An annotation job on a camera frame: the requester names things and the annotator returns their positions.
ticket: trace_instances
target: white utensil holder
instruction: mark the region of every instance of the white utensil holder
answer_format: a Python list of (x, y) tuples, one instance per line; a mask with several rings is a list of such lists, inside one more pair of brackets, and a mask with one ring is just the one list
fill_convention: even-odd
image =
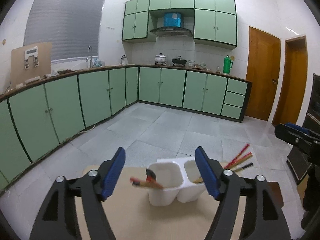
[(193, 183), (201, 176), (194, 157), (159, 159), (148, 169), (156, 174), (157, 182), (165, 187), (149, 189), (149, 201), (153, 206), (170, 205), (175, 197), (182, 203), (194, 201), (205, 191), (204, 183)]

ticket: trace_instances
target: window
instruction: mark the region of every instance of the window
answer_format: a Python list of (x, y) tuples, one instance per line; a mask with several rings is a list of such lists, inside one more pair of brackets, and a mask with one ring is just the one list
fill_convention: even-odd
[(51, 60), (98, 56), (104, 0), (34, 0), (24, 45), (52, 41)]

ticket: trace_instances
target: blue gripper pad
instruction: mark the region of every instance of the blue gripper pad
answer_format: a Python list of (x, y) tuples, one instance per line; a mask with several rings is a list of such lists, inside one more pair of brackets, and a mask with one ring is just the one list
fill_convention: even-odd
[(195, 152), (196, 164), (198, 166), (201, 177), (204, 181), (205, 187), (207, 188), (209, 195), (213, 196), (213, 198), (217, 200), (220, 195), (220, 191), (219, 191), (220, 182), (217, 176), (214, 174), (213, 170), (211, 169), (209, 163), (207, 162), (206, 153), (204, 152), (203, 149), (202, 150), (201, 149), (200, 147), (196, 149), (196, 152)]
[(103, 179), (102, 185), (102, 192), (101, 196), (103, 200), (106, 200), (110, 197), (113, 193), (113, 190), (116, 187), (116, 183), (119, 179), (120, 173), (124, 166), (125, 162), (125, 151), (122, 147), (119, 147), (116, 154), (113, 156), (112, 160), (113, 163), (107, 173), (107, 175)]
[(286, 123), (285, 125), (293, 128), (293, 129), (295, 129), (295, 130), (298, 130), (298, 131), (300, 131), (300, 132), (303, 132), (303, 133), (305, 133), (305, 134), (308, 134), (308, 135), (310, 134), (310, 133), (309, 133), (309, 130), (308, 130), (307, 128), (298, 126), (298, 125), (296, 125), (296, 124), (294, 124), (294, 123), (288, 122), (288, 123)]

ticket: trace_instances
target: countertop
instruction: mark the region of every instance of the countertop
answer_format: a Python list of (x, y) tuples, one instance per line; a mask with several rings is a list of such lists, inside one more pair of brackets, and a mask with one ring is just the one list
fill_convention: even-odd
[(103, 71), (103, 70), (108, 70), (108, 69), (117, 69), (117, 68), (124, 68), (124, 67), (135, 67), (135, 66), (141, 66), (141, 67), (156, 67), (156, 68), (171, 68), (171, 69), (181, 69), (181, 70), (188, 70), (188, 71), (194, 71), (194, 72), (201, 72), (201, 73), (207, 73), (207, 74), (214, 74), (214, 75), (218, 75), (218, 76), (223, 76), (223, 77), (228, 77), (228, 78), (233, 78), (239, 81), (243, 81), (243, 82), (249, 82), (251, 83), (251, 81), (246, 80), (246, 79), (242, 79), (242, 78), (238, 78), (235, 76), (231, 76), (231, 75), (226, 75), (226, 74), (218, 74), (216, 72), (213, 72), (212, 70), (203, 70), (203, 69), (193, 69), (190, 67), (174, 67), (174, 66), (162, 66), (162, 65), (140, 65), (140, 64), (129, 64), (129, 65), (115, 65), (115, 66), (105, 66), (105, 67), (94, 67), (94, 68), (86, 68), (86, 69), (81, 69), (81, 70), (76, 70), (76, 71), (72, 71), (70, 73), (65, 73), (65, 74), (60, 74), (58, 76), (54, 76), (54, 77), (49, 77), (49, 78), (42, 78), (38, 81), (34, 81), (31, 82), (21, 88), (18, 89), (13, 89), (13, 90), (9, 90), (8, 92), (4, 93), (3, 95), (0, 96), (0, 102), (7, 99), (10, 96), (13, 96), (19, 92), (22, 92), (26, 89), (29, 89), (31, 87), (35, 87), (37, 85), (41, 85), (50, 81), (54, 81), (60, 78), (65, 78), (65, 77), (69, 77), (69, 76), (74, 76), (74, 75), (78, 75), (78, 74), (83, 74), (83, 73), (89, 73), (89, 72), (96, 72), (96, 71)]

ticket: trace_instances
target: tiled floor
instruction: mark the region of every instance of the tiled floor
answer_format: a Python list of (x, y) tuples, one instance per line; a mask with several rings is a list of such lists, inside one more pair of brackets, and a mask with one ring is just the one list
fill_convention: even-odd
[(159, 158), (194, 155), (198, 146), (210, 158), (227, 162), (247, 142), (254, 166), (242, 176), (263, 174), (267, 180), (279, 182), (282, 209), (291, 237), (296, 239), (303, 234), (303, 209), (285, 163), (290, 148), (275, 137), (270, 123), (250, 117), (236, 123), (141, 103), (82, 134), (36, 165), (0, 198), (0, 208), (20, 238), (29, 239), (38, 209), (55, 178), (77, 178), (86, 166), (110, 159), (119, 146), (126, 150), (127, 166), (145, 167)]

